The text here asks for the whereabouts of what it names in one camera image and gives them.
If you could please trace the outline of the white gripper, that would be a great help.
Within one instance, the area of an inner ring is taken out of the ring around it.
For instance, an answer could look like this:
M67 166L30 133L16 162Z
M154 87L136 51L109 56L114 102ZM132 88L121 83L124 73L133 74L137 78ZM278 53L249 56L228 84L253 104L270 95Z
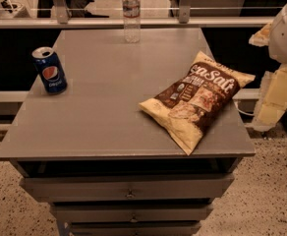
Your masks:
M269 56L283 63L274 73L266 71L260 83L252 125L256 131L266 132L276 126L287 110L287 4L272 24L266 24L250 37L249 44L268 45Z

